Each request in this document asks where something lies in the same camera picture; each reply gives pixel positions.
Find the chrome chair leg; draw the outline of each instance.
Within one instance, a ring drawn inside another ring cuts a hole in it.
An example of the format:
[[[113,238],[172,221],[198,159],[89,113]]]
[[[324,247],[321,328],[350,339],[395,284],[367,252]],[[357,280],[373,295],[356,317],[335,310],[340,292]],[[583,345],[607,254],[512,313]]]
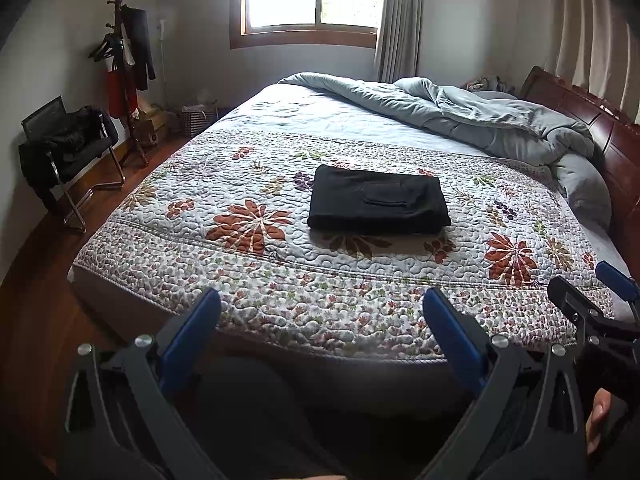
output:
[[[84,223],[84,218],[82,218],[80,211],[78,211],[78,206],[71,199],[71,195],[69,195],[69,192],[66,190],[65,184],[60,179],[60,174],[58,173],[58,168],[56,167],[56,163],[53,161],[53,157],[51,156],[50,153],[48,155],[49,155],[49,160],[51,161],[51,167],[53,168],[53,173],[56,175],[56,180],[58,181],[58,184],[62,186],[62,191],[65,194],[66,199],[69,200],[69,204],[71,205],[71,213],[65,216],[65,218],[63,219],[63,222],[66,226],[71,227],[72,229],[79,230],[84,234],[86,232],[86,224]],[[72,214],[76,215],[82,227],[77,227],[69,223],[69,220]]]
[[[104,137],[107,137],[107,132],[104,127],[104,120],[102,120],[102,118],[101,118],[101,126],[102,126],[101,134]],[[56,175],[56,180],[58,181],[60,186],[62,186],[62,191],[64,192],[66,199],[69,200],[69,203],[71,204],[71,212],[68,215],[66,215],[66,217],[63,219],[63,222],[65,223],[66,226],[69,226],[72,229],[79,230],[83,234],[86,232],[86,223],[84,222],[84,219],[80,214],[80,211],[79,211],[80,206],[92,197],[92,195],[94,194],[94,191],[107,190],[107,189],[122,189],[126,180],[124,176],[124,172],[122,171],[122,167],[118,162],[118,159],[116,158],[115,152],[113,151],[113,146],[109,146],[109,153],[111,155],[111,159],[113,160],[113,163],[116,166],[116,169],[118,170],[118,173],[120,174],[120,180],[118,182],[101,182],[99,184],[95,184],[94,186],[91,186],[87,190],[87,192],[82,196],[82,198],[78,201],[77,204],[74,203],[74,201],[71,199],[71,195],[69,195],[68,190],[66,189],[62,180],[60,179],[60,174],[58,173],[58,168],[56,167],[56,163],[53,161],[53,157],[49,153],[49,160],[51,161],[53,172]],[[72,215],[76,215],[76,218],[78,218],[82,227],[78,227],[70,224],[70,219]]]

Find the bed frame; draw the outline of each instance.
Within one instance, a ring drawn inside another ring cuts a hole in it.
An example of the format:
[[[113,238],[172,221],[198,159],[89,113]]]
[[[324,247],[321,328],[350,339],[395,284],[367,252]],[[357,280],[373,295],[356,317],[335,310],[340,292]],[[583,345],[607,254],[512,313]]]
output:
[[[533,67],[520,98],[584,121],[597,147],[594,165],[611,195],[609,235],[640,280],[640,124],[604,99]]]

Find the window sill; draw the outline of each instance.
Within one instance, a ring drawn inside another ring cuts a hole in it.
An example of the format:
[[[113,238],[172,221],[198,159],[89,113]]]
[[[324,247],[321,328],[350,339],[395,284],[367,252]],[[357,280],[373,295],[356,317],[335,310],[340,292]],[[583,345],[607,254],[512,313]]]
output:
[[[372,32],[344,30],[282,30],[240,34],[230,30],[229,48],[281,44],[330,44],[375,48],[378,36]]]

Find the black towel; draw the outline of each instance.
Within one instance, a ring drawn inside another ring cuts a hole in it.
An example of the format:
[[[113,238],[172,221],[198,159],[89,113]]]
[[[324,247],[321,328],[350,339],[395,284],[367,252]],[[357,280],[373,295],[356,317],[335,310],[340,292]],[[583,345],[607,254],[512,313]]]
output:
[[[362,234],[436,234],[451,219],[436,176],[320,166],[306,223]]]

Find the window frame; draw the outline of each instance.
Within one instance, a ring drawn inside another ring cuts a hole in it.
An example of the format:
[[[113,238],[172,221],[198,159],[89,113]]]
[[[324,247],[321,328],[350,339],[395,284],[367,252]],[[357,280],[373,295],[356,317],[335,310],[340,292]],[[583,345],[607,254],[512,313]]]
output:
[[[378,29],[359,25],[321,23],[322,0],[316,0],[316,22],[293,25],[250,27],[247,0],[231,0],[229,12],[229,47],[275,44],[336,44],[375,48]]]

